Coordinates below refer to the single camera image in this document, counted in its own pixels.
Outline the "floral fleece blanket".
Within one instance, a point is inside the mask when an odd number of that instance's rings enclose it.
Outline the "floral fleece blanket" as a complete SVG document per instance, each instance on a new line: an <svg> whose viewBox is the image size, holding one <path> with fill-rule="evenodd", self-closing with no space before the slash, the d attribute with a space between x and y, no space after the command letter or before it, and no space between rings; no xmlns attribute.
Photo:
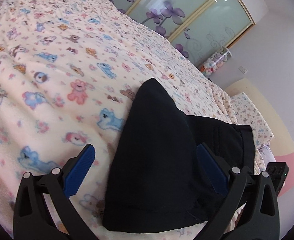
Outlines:
<svg viewBox="0 0 294 240"><path fill-rule="evenodd" d="M109 0L0 1L0 239L14 239L24 173L63 168L87 144L95 159L69 200L97 239L196 239L209 220L157 233L102 224L119 139L150 79L184 114L241 125L224 90Z"/></svg>

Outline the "lavender pillow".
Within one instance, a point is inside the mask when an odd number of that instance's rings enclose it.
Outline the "lavender pillow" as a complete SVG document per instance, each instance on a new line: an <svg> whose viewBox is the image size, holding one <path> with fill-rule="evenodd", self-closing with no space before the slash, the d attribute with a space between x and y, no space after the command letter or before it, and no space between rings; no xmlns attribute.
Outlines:
<svg viewBox="0 0 294 240"><path fill-rule="evenodd" d="M268 145L264 145L262 146L258 152L260 153L264 163L265 163L265 166L267 166L269 163L274 163L276 162L276 158L275 156L273 155L270 147Z"/></svg>

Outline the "sliding door wardrobe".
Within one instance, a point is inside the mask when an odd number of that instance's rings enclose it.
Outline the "sliding door wardrobe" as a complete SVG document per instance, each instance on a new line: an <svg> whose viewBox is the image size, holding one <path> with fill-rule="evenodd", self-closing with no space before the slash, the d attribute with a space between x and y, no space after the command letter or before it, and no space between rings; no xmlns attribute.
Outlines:
<svg viewBox="0 0 294 240"><path fill-rule="evenodd" d="M241 0L110 0L166 38L195 66L229 47L253 24Z"/></svg>

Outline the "cream pink headboard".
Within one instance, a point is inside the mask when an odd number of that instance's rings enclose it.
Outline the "cream pink headboard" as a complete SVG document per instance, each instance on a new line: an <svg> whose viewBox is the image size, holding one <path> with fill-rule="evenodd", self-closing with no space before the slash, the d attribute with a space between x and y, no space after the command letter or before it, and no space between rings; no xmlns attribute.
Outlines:
<svg viewBox="0 0 294 240"><path fill-rule="evenodd" d="M289 167L289 173L279 194L282 196L294 187L294 141L284 122L263 94L248 79L241 79L231 84L225 89L225 92L230 97L244 92L258 108L271 128L274 139L269 142L268 146L276 161L286 162Z"/></svg>

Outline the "wall power socket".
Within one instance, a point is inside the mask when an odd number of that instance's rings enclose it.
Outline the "wall power socket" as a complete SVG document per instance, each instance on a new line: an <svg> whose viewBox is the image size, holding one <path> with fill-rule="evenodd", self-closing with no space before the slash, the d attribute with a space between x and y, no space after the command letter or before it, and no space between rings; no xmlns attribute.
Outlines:
<svg viewBox="0 0 294 240"><path fill-rule="evenodd" d="M244 75L248 72L248 70L246 68L244 68L243 66L240 66L238 68Z"/></svg>

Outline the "clear plush toy tube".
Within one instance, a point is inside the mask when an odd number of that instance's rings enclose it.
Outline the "clear plush toy tube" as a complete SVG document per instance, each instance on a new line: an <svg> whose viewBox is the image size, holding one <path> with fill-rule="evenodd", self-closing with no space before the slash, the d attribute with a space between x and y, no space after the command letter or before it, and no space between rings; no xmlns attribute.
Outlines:
<svg viewBox="0 0 294 240"><path fill-rule="evenodd" d="M200 67L200 72L205 77L210 77L214 72L221 68L230 58L232 54L226 47L212 54Z"/></svg>

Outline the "black pants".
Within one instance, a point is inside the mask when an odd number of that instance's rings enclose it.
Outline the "black pants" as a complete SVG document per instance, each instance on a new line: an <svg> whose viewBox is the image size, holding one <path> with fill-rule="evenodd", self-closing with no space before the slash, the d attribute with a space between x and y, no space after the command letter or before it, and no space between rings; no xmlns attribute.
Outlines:
<svg viewBox="0 0 294 240"><path fill-rule="evenodd" d="M250 126L186 115L157 80L144 82L110 168L103 226L110 231L157 233L212 219L224 197L200 166L200 144L230 166L254 166Z"/></svg>

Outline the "bear print pillow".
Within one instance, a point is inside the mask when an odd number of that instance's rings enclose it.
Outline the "bear print pillow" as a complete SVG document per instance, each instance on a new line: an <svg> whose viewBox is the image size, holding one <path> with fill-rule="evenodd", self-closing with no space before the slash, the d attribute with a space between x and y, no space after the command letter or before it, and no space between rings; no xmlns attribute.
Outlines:
<svg viewBox="0 0 294 240"><path fill-rule="evenodd" d="M244 92L232 96L231 105L235 110L237 122L251 126L257 149L268 145L274 139L274 134L263 115Z"/></svg>

